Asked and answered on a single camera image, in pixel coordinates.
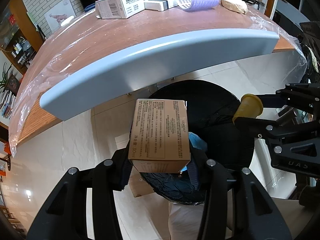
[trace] tile floor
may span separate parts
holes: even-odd
[[[264,68],[269,62],[267,56],[253,62],[259,62],[259,67]],[[246,67],[246,60],[230,62],[188,73],[158,86],[184,79],[202,79],[216,83],[241,98],[245,93],[259,93],[260,90],[248,79]],[[282,79],[276,86],[284,86],[283,82],[288,80]],[[274,92],[274,88],[273,85],[268,92]],[[135,100],[149,95],[146,88],[121,96],[62,122],[18,147],[12,160],[12,170],[4,178],[2,189],[6,205],[26,229],[68,168],[92,168],[126,144]],[[275,118],[275,114],[274,110],[264,111],[263,117]],[[261,139],[256,140],[250,168],[271,196],[287,198],[293,191],[295,176],[270,167],[270,156]],[[128,186],[114,195],[125,240],[169,239],[167,200],[155,193],[134,198]],[[94,239],[90,190],[87,228],[88,237]]]

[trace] light blue edge guard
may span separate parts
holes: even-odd
[[[122,49],[78,70],[44,93],[40,106],[65,121],[126,93],[198,69],[270,54],[278,34],[210,29],[174,34]]]

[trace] black garbage bag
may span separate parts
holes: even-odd
[[[159,89],[149,98],[187,101],[189,131],[207,143],[208,158],[233,170],[250,165],[254,138],[233,125],[232,117],[240,101],[229,91],[207,81],[184,80]],[[205,191],[194,189],[187,171],[140,174],[157,194],[170,201],[185,205],[204,203]]]

